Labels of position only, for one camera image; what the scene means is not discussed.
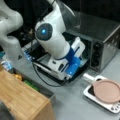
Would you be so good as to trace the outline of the white and blue gripper body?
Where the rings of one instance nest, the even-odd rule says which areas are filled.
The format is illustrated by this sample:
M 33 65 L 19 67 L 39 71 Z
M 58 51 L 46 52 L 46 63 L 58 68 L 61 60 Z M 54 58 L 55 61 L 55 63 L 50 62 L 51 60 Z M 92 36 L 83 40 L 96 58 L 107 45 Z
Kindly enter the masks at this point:
M 59 80 L 70 79 L 80 66 L 80 56 L 85 50 L 85 45 L 79 37 L 72 44 L 65 39 L 48 41 L 48 53 L 51 55 L 48 67 L 51 75 Z

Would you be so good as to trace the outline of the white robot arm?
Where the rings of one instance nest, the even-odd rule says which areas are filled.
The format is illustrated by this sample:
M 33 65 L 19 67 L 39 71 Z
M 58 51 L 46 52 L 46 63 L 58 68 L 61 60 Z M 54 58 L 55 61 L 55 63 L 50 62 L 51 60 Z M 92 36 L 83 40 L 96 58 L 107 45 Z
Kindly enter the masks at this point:
M 63 36 L 75 21 L 74 12 L 61 0 L 47 1 L 53 10 L 36 23 L 35 38 L 50 55 L 47 62 L 49 73 L 59 80 L 69 80 L 80 66 L 80 56 L 85 50 L 85 45 L 79 37 L 69 44 Z M 21 14 L 8 7 L 4 0 L 0 0 L 0 17 L 0 46 L 5 52 L 3 59 L 12 65 L 26 61 L 18 39 L 9 36 L 9 33 L 23 25 Z

